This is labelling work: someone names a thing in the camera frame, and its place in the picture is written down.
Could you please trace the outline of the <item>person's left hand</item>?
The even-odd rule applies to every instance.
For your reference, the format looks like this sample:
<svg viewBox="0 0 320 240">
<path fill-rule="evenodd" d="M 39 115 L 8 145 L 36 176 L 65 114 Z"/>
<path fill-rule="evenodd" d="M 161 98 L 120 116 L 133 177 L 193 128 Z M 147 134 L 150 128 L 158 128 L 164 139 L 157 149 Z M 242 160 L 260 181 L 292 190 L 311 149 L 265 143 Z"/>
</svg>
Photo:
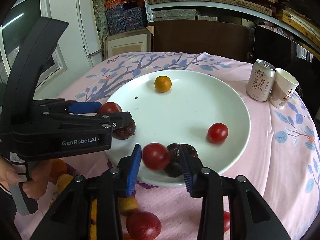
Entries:
<svg viewBox="0 0 320 240">
<path fill-rule="evenodd" d="M 31 180 L 23 183 L 23 191 L 28 198 L 39 199 L 47 191 L 48 182 L 51 180 L 53 160 L 44 160 L 39 162 L 31 171 Z M 5 191 L 10 192 L 10 185 L 17 186 L 19 184 L 18 173 L 14 167 L 1 157 L 0 164 L 1 187 Z"/>
</svg>

